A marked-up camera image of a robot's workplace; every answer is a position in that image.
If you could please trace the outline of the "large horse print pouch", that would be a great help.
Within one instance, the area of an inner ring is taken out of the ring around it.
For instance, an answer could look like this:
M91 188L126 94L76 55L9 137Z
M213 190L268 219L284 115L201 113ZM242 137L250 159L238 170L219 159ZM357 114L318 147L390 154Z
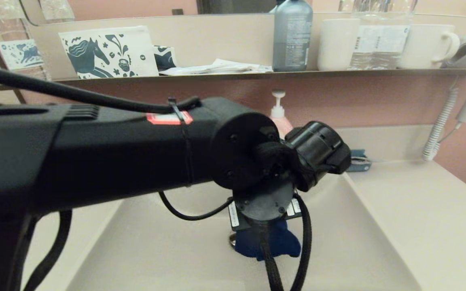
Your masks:
M159 76L146 26L60 32L58 35L79 79Z

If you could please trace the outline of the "clear water bottle white label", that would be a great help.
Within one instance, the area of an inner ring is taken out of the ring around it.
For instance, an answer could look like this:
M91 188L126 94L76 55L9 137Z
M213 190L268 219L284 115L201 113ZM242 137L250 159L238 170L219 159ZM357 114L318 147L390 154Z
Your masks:
M403 53L418 0L354 0L360 24L350 70L394 70Z

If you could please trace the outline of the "white paper packets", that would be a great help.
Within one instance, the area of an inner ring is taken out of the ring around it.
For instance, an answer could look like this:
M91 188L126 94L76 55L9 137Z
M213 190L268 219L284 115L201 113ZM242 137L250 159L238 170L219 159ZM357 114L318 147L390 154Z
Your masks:
M159 74L164 76L187 76L191 74L263 74L272 72L273 68L271 66L216 59L211 65L172 67L160 71Z

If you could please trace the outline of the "blue small package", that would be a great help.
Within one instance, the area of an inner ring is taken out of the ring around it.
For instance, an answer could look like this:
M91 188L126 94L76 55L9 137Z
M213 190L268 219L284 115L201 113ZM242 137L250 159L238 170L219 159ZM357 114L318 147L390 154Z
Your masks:
M351 150L351 157L352 156L357 156L357 157L367 157L365 154L364 149L352 149ZM372 164L350 164L349 168L346 170L348 173L362 173L365 171L368 171Z

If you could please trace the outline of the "grey plastic bottle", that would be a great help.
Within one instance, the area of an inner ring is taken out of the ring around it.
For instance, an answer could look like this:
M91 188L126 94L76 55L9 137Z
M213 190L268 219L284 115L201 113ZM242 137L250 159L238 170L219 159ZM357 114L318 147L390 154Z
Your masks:
M273 71L305 71L312 35L312 6L306 0L277 0L273 14Z

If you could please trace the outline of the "small blue print pouch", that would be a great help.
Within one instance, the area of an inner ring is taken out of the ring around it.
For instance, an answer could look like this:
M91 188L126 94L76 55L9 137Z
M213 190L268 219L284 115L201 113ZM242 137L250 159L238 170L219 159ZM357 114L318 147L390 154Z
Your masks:
M176 61L176 50L170 46L153 45L154 58L158 71L165 71L178 67Z

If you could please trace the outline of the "pink pump soap bottle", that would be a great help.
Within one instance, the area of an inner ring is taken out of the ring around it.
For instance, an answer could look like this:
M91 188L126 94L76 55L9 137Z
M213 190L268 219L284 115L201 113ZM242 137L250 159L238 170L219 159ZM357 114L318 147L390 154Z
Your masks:
M282 99L285 97L284 90L273 90L272 96L275 98L275 105L271 109L270 119L277 127L281 139L285 139L286 135L293 129L292 124L285 114L285 109L282 105Z

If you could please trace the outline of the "dark metal wall shelf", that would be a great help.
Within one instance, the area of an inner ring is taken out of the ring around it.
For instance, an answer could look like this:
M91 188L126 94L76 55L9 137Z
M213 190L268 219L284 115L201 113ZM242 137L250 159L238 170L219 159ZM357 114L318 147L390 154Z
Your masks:
M286 80L301 78L331 77L390 77L390 76L466 76L466 69L429 70L366 70L366 71L305 71L305 72L265 72L259 74L189 74L178 76L127 77L100 79L56 80L56 83L81 87L83 85L125 84L140 82L183 82L183 81L222 81L222 80Z

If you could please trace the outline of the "wall mirror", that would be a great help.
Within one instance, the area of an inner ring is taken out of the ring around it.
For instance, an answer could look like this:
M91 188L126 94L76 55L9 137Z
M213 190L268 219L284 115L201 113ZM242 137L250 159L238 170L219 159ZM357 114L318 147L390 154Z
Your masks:
M173 15L269 13L283 0L17 0L35 25ZM351 13L357 5L384 11L466 16L466 0L305 0L315 13Z

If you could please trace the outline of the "dark blue cloth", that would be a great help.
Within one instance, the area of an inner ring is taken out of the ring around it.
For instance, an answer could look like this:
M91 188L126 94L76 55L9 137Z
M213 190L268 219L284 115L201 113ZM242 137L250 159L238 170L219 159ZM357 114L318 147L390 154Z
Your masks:
M263 261L264 255L260 246L261 230L251 227L235 232L233 249L242 256ZM269 225L269 247L271 255L278 257L288 255L299 257L301 244L299 239L287 228L285 220L277 220Z

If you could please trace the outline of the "beige wash basin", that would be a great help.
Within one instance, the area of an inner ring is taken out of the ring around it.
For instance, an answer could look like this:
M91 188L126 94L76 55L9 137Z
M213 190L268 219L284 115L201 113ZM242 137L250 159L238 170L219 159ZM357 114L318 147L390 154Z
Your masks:
M303 291L419 291L347 175L302 193L312 221ZM124 200L67 291L270 291L262 261L228 243L229 213L172 215L157 194Z

